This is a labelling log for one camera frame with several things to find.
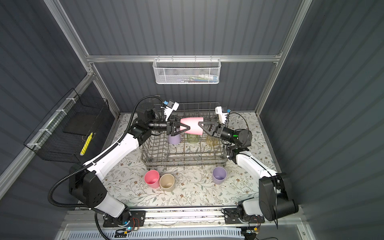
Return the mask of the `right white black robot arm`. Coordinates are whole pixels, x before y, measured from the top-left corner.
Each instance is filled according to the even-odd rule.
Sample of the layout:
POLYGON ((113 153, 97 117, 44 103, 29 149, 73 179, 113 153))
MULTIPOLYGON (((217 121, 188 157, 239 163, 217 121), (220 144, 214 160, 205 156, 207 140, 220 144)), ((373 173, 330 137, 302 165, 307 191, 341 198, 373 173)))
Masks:
POLYGON ((238 203, 237 216, 241 221, 263 217, 269 222, 277 222, 299 211, 289 176, 268 168, 249 151, 252 143, 250 130, 232 130, 215 122, 198 122, 198 126, 208 135, 231 143, 226 149, 228 159, 259 181, 258 197, 238 203))

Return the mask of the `small purple plastic cup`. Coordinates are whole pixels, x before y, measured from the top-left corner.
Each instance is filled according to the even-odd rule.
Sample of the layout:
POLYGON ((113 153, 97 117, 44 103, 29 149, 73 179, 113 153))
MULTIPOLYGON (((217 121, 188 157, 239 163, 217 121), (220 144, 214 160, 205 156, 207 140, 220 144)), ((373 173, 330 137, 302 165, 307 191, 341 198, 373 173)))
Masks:
POLYGON ((220 185, 227 178, 227 171, 224 167, 215 167, 212 171, 213 182, 220 185))

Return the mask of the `pink plastic cup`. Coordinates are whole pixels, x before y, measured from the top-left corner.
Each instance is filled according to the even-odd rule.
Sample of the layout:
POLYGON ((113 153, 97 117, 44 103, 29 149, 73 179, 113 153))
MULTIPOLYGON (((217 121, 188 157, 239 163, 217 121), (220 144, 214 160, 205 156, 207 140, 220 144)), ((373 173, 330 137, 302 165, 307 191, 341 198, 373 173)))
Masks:
POLYGON ((199 122, 203 122, 203 117, 194 117, 194 118, 183 118, 180 120, 181 124, 184 124, 190 127, 189 130, 185 131, 186 134, 191 135, 202 135, 203 129, 199 126, 199 122))
POLYGON ((149 170, 144 176, 145 183, 153 188, 157 189, 160 187, 160 174, 156 170, 149 170))

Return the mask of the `white mesh wall basket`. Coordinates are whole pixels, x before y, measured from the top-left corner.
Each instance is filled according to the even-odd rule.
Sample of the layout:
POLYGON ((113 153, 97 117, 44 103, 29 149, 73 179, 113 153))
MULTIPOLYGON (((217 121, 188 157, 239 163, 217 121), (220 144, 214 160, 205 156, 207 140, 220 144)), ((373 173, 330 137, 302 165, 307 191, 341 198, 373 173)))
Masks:
POLYGON ((221 67, 221 59, 214 58, 171 58, 167 60, 157 58, 153 61, 154 76, 156 83, 159 85, 215 85, 208 83, 182 83, 178 79, 185 76, 207 74, 219 76, 220 82, 221 67))

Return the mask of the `aluminium front rail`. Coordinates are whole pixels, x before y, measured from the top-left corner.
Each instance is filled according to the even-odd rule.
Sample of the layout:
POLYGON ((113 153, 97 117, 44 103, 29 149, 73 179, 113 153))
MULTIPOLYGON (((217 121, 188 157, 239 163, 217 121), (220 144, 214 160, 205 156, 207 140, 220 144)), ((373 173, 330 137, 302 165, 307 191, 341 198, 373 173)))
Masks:
MULTIPOLYGON (((226 224, 223 206, 205 207, 132 207, 131 212, 146 212, 144 225, 140 229, 158 228, 208 228, 208 227, 252 227, 248 222, 226 224)), ((308 232, 310 227, 302 209, 298 213, 281 218, 275 222, 265 221, 262 227, 294 226, 301 232, 308 232)), ((68 211, 59 232, 96 230, 94 212, 88 209, 68 211)))

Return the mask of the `large purple plastic cup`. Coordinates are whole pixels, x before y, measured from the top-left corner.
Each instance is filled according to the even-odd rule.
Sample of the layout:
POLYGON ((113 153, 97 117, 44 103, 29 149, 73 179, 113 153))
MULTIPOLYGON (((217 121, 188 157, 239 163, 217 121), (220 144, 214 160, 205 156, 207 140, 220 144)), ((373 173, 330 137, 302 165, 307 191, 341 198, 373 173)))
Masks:
POLYGON ((181 135, 171 136, 169 135, 169 144, 178 145, 181 142, 181 135))

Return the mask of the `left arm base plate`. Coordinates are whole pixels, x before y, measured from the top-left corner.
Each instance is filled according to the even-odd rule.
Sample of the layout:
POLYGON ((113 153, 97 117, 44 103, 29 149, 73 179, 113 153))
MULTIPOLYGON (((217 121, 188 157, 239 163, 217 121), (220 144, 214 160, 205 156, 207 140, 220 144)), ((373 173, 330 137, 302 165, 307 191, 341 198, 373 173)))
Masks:
POLYGON ((117 228, 117 227, 135 227, 139 228, 144 225, 146 219, 146 211, 123 211, 123 213, 114 218, 110 215, 104 217, 104 228, 117 228))

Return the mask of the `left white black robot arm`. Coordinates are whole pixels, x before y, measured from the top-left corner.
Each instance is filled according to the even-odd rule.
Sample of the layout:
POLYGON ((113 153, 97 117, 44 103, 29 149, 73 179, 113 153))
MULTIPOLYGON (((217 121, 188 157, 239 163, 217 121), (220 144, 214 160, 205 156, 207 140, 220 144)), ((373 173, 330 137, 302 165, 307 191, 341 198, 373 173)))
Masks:
POLYGON ((78 207, 103 213, 119 220, 122 225, 130 220, 129 207, 113 197, 103 185, 107 174, 126 155, 145 143, 153 131, 163 131, 171 136, 192 134, 194 130, 202 133, 201 120, 180 119, 172 114, 179 108, 179 103, 164 101, 161 108, 158 112, 147 98, 138 101, 127 128, 116 142, 83 165, 71 167, 69 175, 62 180, 69 181, 69 193, 80 201, 78 207))

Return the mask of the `green transparent glass cup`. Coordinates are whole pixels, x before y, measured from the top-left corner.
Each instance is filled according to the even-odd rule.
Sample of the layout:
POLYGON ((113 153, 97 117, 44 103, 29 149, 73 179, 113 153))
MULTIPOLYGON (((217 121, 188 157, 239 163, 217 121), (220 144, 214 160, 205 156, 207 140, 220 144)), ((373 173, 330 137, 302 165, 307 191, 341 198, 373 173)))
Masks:
POLYGON ((196 144, 200 141, 199 135, 186 134, 187 142, 190 144, 196 144))

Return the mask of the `beige plastic cup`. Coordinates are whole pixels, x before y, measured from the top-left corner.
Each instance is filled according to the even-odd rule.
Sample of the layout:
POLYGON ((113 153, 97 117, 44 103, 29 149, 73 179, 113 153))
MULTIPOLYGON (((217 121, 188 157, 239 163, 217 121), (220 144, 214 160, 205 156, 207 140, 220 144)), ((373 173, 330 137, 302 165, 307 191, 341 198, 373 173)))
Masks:
POLYGON ((175 177, 172 174, 164 174, 160 178, 160 187, 166 192, 172 192, 175 189, 175 177))

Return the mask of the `yellow brush in basket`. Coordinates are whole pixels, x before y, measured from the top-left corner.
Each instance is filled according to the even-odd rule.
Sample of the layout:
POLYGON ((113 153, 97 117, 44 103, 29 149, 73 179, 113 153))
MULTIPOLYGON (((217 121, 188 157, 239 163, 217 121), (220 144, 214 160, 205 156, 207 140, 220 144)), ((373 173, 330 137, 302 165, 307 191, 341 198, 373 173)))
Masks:
POLYGON ((88 147, 89 147, 89 145, 90 145, 90 143, 91 143, 91 141, 93 139, 93 136, 94 136, 94 133, 91 132, 89 134, 89 136, 87 137, 87 139, 86 139, 86 141, 85 141, 85 143, 83 145, 83 148, 81 149, 80 156, 84 156, 85 153, 87 152, 87 149, 88 149, 88 147))

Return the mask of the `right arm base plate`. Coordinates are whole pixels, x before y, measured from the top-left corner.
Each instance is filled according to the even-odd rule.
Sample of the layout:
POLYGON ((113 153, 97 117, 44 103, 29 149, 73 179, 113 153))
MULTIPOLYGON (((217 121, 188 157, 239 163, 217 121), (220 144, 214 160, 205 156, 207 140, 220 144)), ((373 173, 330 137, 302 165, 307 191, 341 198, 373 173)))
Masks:
POLYGON ((234 224, 263 224, 265 218, 261 215, 247 215, 243 210, 237 208, 224 208, 221 209, 221 213, 224 215, 225 223, 227 225, 234 224))

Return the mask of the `tubes in white basket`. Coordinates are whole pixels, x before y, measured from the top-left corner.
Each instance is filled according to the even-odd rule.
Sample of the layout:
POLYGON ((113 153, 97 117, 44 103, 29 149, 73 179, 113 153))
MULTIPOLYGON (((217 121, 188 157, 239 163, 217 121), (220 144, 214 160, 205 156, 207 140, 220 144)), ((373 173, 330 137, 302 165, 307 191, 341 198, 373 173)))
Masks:
POLYGON ((194 75, 194 76, 185 76, 178 79, 182 83, 208 83, 208 84, 217 84, 219 82, 219 76, 217 75, 194 75))

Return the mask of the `yellow transparent glass cup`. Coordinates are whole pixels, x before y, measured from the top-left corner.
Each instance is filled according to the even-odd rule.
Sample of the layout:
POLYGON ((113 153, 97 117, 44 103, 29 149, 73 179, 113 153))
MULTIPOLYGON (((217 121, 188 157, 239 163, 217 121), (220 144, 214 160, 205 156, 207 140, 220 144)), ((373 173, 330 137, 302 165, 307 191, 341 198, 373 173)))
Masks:
POLYGON ((220 144, 219 139, 211 137, 211 136, 207 137, 206 143, 211 148, 214 148, 220 144))

